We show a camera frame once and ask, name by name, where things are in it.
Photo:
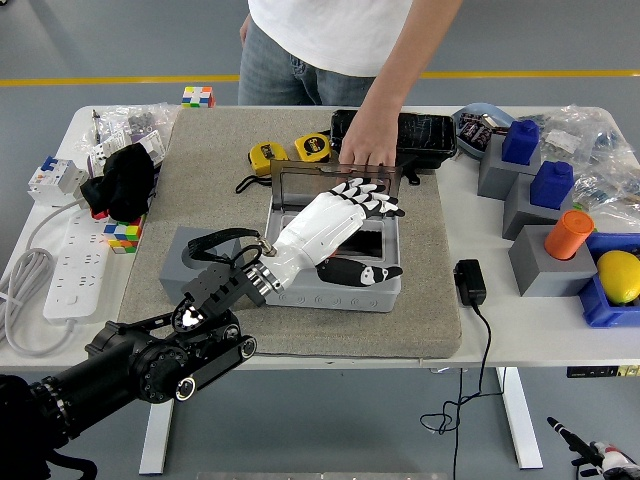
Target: jeans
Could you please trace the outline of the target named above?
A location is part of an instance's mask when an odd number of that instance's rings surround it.
[[[238,105],[358,107],[374,79],[309,65],[282,49],[252,21],[242,50]]]

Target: black plug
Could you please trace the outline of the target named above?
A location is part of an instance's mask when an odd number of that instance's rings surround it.
[[[484,286],[480,262],[476,259],[460,260],[453,270],[460,300],[462,304],[470,307],[472,303],[482,305],[487,298],[487,288]]]

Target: blue cube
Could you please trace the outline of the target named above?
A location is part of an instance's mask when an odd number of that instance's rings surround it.
[[[573,167],[566,162],[544,162],[531,182],[532,205],[560,210],[573,188]]]
[[[529,165],[531,155],[540,141],[540,129],[533,120],[515,121],[509,127],[502,144],[502,161]]]

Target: white power cable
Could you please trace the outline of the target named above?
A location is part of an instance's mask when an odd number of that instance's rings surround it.
[[[71,202],[40,222],[27,240],[26,251],[20,255],[9,276],[0,282],[0,302],[2,302],[0,303],[0,339],[5,337],[11,348],[22,355],[37,357],[51,353],[67,341],[76,324],[76,320],[67,319],[64,337],[43,350],[29,350],[18,345],[12,332],[22,306],[53,274],[53,256],[43,248],[31,248],[33,239],[49,220],[82,202],[84,202],[83,198]]]

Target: yellow lemon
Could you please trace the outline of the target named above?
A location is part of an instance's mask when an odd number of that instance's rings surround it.
[[[611,303],[620,305],[640,295],[640,260],[621,250],[611,250],[598,260],[598,274]]]

